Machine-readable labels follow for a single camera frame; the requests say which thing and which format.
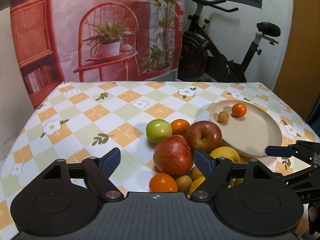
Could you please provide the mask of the red apple back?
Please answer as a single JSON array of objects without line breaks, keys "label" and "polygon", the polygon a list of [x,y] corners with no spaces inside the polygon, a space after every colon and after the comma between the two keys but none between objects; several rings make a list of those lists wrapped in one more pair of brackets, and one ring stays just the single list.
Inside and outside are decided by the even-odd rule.
[{"label": "red apple back", "polygon": [[184,134],[191,151],[202,150],[206,153],[218,148],[222,142],[222,132],[217,124],[210,121],[193,123]]}]

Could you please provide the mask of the green apple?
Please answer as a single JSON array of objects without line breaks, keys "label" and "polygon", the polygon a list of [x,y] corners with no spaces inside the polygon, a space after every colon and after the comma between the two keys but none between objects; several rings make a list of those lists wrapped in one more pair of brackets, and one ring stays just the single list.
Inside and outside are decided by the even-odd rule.
[{"label": "green apple", "polygon": [[146,126],[146,137],[153,144],[157,144],[170,136],[172,136],[172,126],[163,119],[152,120]]}]

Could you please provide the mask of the brown longan on plate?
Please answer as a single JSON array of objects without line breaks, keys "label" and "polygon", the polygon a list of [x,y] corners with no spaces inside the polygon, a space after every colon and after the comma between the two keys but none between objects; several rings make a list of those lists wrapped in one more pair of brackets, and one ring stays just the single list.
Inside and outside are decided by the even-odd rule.
[{"label": "brown longan on plate", "polygon": [[224,124],[229,120],[229,114],[227,111],[221,111],[217,116],[218,122]]}]

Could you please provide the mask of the red apple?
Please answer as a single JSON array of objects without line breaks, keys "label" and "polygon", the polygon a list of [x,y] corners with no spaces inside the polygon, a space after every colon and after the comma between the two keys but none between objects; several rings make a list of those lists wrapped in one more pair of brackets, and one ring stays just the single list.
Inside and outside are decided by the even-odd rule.
[{"label": "red apple", "polygon": [[202,150],[206,153],[218,148],[222,142],[222,132],[217,124],[210,121],[193,123],[184,134],[191,151]]},{"label": "red apple", "polygon": [[190,171],[194,158],[185,138],[172,135],[156,145],[153,162],[161,172],[176,177]]}]

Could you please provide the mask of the beige round plate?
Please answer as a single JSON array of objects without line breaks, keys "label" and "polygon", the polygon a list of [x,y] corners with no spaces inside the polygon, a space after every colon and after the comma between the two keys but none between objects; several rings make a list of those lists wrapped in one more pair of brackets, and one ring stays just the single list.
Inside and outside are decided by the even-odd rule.
[{"label": "beige round plate", "polygon": [[[252,158],[265,157],[267,146],[281,146],[282,133],[276,121],[259,107],[244,103],[247,113],[242,118],[232,116],[232,106],[239,100],[222,100],[213,103],[209,108],[209,119],[219,126],[225,143],[238,153]],[[227,111],[227,123],[218,122],[221,111]]]}]

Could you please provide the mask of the small orange on plate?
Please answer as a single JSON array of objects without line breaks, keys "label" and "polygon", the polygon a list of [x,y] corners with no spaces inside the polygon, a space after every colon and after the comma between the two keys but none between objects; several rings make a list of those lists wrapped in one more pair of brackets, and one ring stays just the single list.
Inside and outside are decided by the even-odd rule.
[{"label": "small orange on plate", "polygon": [[242,118],[247,113],[247,107],[244,103],[236,103],[232,106],[232,116]]}]

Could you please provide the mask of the brown longan front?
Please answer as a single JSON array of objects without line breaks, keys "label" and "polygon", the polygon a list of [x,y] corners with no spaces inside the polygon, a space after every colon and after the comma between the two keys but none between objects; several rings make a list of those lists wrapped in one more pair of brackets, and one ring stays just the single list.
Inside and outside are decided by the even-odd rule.
[{"label": "brown longan front", "polygon": [[181,192],[188,192],[193,182],[191,177],[188,175],[180,176],[176,178],[175,181],[176,181],[178,190]]}]

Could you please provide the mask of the black exercise bike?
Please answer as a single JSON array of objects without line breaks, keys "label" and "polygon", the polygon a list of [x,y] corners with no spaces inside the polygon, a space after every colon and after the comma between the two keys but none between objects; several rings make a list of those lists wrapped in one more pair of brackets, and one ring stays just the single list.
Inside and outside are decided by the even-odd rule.
[{"label": "black exercise bike", "polygon": [[209,18],[200,22],[204,7],[211,7],[225,13],[232,13],[239,10],[238,7],[226,9],[220,6],[226,0],[190,0],[196,3],[196,10],[188,15],[190,21],[188,29],[182,35],[182,50],[178,65],[177,77],[181,81],[199,81],[204,75],[217,82],[246,82],[245,72],[249,67],[254,55],[260,55],[259,48],[261,40],[266,40],[271,45],[276,45],[276,37],[281,35],[281,29],[270,22],[259,22],[256,24],[257,32],[251,42],[242,62],[237,63],[228,59],[224,54],[239,48],[240,44],[232,44],[235,38],[233,33],[227,33],[226,28],[218,28],[213,33],[213,28],[206,30],[210,24]]}]

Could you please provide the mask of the wooden door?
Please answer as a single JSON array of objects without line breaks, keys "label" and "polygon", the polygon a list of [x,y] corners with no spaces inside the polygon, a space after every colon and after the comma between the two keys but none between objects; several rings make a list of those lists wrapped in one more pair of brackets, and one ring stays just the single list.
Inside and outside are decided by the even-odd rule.
[{"label": "wooden door", "polygon": [[290,36],[273,91],[308,119],[319,99],[319,0],[293,0]]}]

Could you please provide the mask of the orange tangerine behind apples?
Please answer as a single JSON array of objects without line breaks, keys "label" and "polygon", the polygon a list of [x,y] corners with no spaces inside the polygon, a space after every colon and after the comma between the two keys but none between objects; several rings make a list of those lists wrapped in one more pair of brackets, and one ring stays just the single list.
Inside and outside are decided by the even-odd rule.
[{"label": "orange tangerine behind apples", "polygon": [[184,119],[176,119],[171,122],[172,135],[184,135],[190,127],[190,123]]}]

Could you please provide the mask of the red apple front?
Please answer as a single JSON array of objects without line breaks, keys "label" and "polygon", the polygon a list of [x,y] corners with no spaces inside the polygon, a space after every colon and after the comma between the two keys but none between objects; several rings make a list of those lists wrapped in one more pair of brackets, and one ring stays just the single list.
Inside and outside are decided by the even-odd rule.
[{"label": "red apple front", "polygon": [[190,171],[194,158],[185,138],[172,135],[156,145],[153,162],[161,172],[176,177]]}]

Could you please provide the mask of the orange tangerine front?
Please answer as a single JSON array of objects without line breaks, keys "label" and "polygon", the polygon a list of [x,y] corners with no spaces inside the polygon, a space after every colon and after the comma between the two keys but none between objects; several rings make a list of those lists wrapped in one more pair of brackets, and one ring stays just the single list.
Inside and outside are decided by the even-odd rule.
[{"label": "orange tangerine front", "polygon": [[177,192],[176,181],[165,173],[155,174],[149,181],[150,192]]}]

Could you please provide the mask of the printed pink backdrop cloth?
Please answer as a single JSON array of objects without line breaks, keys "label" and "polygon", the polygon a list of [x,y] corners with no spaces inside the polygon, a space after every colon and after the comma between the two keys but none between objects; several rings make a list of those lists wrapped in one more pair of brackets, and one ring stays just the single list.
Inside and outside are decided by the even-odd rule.
[{"label": "printed pink backdrop cloth", "polygon": [[184,0],[10,0],[34,107],[64,81],[174,80]]}]

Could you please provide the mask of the yellow lemon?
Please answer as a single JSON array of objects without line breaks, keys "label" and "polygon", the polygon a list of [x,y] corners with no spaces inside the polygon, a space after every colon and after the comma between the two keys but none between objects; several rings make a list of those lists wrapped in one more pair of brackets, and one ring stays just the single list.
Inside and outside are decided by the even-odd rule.
[{"label": "yellow lemon", "polygon": [[210,154],[213,158],[224,157],[231,160],[233,163],[241,163],[241,158],[238,152],[228,146],[221,146],[214,149]]}]

